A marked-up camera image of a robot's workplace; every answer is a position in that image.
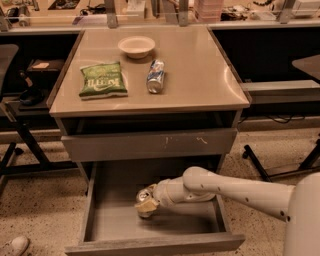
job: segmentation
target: cabinet top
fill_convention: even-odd
[[[140,60],[118,49],[129,36],[147,36],[155,49]],[[164,89],[150,94],[146,79],[152,60],[165,62]],[[120,61],[127,97],[81,100],[81,67]],[[249,106],[206,26],[158,26],[86,30],[55,97],[54,117],[84,117],[188,111],[238,110]]]

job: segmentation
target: green snack bag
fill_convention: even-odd
[[[120,62],[98,64],[81,68],[84,86],[79,93],[83,100],[127,96]]]

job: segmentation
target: terrazzo floor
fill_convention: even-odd
[[[246,120],[239,125],[239,133],[220,174],[260,179],[251,161],[242,158],[246,144],[251,146],[265,168],[299,163],[314,148],[319,127],[319,118],[293,120],[287,124]],[[0,136],[0,156],[8,146],[1,141],[4,137]],[[23,144],[19,146],[25,152],[16,157],[13,164],[36,162]],[[40,146],[52,161],[68,159],[59,141],[43,141]],[[302,177],[293,176],[276,182],[296,184]],[[85,192],[86,184],[77,169],[6,176],[0,189],[0,244],[23,234],[31,241],[24,255],[65,255],[66,246],[78,243]],[[223,201],[231,231],[244,234],[246,240],[236,251],[199,256],[282,255],[285,223],[228,198],[223,197]]]

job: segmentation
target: shoe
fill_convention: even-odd
[[[29,246],[29,239],[18,236],[0,248],[0,256],[21,256]]]

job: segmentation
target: silver can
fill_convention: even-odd
[[[150,93],[157,94],[163,89],[164,62],[153,60],[147,77],[147,88]]]

